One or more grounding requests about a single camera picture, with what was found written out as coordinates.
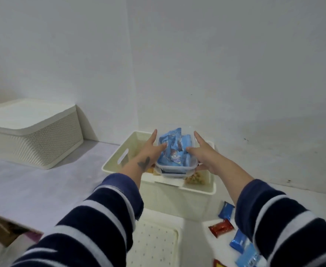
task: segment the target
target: person's right hand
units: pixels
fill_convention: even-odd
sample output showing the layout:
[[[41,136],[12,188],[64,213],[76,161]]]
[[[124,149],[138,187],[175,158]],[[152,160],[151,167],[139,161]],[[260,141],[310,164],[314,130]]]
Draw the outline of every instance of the person's right hand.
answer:
[[[217,175],[216,166],[219,164],[219,158],[221,155],[215,151],[196,131],[194,131],[194,136],[200,144],[200,147],[187,147],[187,152],[193,156],[196,156],[197,159],[203,163],[202,165],[199,165],[195,171],[207,169],[212,174]]]

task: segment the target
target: floor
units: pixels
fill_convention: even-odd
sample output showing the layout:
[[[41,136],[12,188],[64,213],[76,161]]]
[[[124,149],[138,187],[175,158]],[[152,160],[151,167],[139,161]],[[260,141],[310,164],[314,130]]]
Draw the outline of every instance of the floor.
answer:
[[[26,235],[20,235],[9,247],[0,244],[0,267],[9,267],[28,247],[34,244]]]

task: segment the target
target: person's left hand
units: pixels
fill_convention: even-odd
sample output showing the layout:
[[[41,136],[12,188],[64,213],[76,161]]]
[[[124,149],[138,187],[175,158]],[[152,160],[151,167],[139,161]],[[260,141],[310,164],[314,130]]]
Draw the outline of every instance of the person's left hand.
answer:
[[[151,137],[143,145],[143,148],[137,155],[139,159],[138,165],[142,168],[143,171],[146,171],[150,166],[152,166],[161,155],[161,152],[163,152],[167,147],[167,143],[153,146],[153,143],[156,141],[156,137],[157,129],[154,130]]]

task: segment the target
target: striped sleeve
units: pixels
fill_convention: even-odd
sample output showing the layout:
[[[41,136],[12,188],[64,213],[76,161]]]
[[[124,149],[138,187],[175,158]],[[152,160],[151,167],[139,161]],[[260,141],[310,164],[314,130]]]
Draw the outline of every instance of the striped sleeve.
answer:
[[[326,221],[265,182],[246,185],[235,220],[268,266],[326,266]]]
[[[12,266],[126,266],[135,220],[142,211],[133,180],[111,174]]]

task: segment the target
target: basket handle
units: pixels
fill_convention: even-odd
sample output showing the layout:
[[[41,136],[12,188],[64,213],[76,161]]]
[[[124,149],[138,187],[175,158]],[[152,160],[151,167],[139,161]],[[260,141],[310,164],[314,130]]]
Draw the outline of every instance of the basket handle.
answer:
[[[120,165],[122,163],[122,166],[124,166],[128,162],[127,154],[128,154],[128,148],[123,152],[123,154],[117,160],[117,165]]]

